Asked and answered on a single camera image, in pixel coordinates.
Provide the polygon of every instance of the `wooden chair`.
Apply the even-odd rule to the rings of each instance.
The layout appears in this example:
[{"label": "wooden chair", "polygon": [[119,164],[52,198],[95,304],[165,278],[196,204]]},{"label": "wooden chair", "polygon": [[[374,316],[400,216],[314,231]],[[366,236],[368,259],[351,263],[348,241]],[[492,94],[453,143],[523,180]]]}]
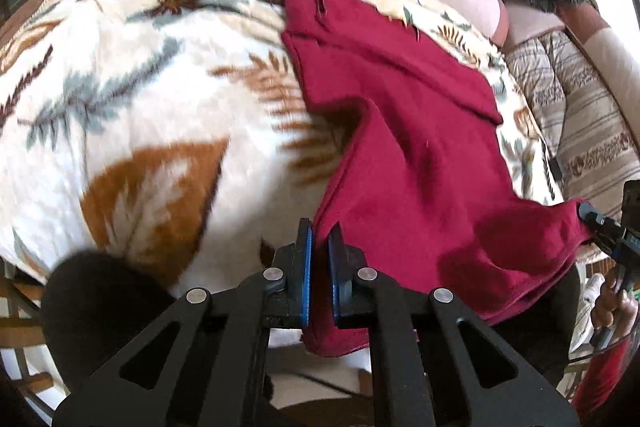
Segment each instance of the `wooden chair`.
[{"label": "wooden chair", "polygon": [[[53,378],[49,373],[30,375],[24,353],[25,347],[45,343],[40,328],[40,308],[33,302],[42,299],[43,290],[37,281],[4,263],[4,277],[0,275],[0,298],[7,300],[9,316],[0,317],[0,347],[15,351],[20,378],[13,380],[13,384],[44,414],[53,417],[53,409],[37,394],[53,387]],[[29,317],[20,317],[20,309]]]}]

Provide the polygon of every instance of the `striped cushion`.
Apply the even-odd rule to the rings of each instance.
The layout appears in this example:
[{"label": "striped cushion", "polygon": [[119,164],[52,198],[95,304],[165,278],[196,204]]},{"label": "striped cushion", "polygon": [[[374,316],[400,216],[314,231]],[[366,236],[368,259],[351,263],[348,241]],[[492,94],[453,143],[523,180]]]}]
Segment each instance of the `striped cushion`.
[{"label": "striped cushion", "polygon": [[640,158],[598,72],[562,31],[524,42],[506,61],[558,157],[564,197],[620,219],[622,187],[640,177]]}]

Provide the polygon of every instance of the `hand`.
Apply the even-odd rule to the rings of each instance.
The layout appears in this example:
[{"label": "hand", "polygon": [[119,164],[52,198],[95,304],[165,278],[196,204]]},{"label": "hand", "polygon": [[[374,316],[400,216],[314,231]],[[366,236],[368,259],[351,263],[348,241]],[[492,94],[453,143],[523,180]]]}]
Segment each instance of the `hand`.
[{"label": "hand", "polygon": [[620,320],[616,331],[613,333],[611,344],[626,337],[631,332],[638,315],[638,301],[633,295],[628,295],[626,291],[616,295],[617,275],[618,270],[616,268],[609,270],[600,288],[600,297],[596,299],[595,307],[591,311],[591,322],[597,330],[598,328],[612,327],[613,312],[620,310]]}]

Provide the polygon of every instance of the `floral blanket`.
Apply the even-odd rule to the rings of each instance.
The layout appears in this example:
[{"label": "floral blanket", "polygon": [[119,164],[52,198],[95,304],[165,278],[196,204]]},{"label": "floral blanket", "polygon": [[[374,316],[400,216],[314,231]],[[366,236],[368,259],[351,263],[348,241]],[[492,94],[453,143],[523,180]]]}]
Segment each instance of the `floral blanket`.
[{"label": "floral blanket", "polygon": [[[436,0],[363,1],[484,74],[514,190],[561,201],[497,49]],[[46,0],[0,50],[2,258],[45,282],[99,248],[178,295],[238,285],[292,242],[344,133],[306,111],[278,3]]]}]

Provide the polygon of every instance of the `red cloth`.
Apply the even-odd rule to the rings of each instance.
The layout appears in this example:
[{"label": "red cloth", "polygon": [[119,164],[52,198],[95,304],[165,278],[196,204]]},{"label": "red cloth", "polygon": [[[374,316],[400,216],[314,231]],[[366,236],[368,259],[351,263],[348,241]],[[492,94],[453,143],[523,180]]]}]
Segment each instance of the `red cloth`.
[{"label": "red cloth", "polygon": [[284,4],[282,39],[308,109],[360,115],[314,218],[308,349],[337,356],[367,344],[364,330],[333,325],[318,246],[338,221],[369,266],[408,288],[450,288],[491,323],[531,306],[590,234],[575,201],[549,207],[514,194],[484,76],[359,0]]},{"label": "red cloth", "polygon": [[629,341],[620,342],[606,353],[593,357],[584,380],[578,386],[574,406],[583,425],[595,410],[607,401],[622,377],[622,363],[625,360]]}]

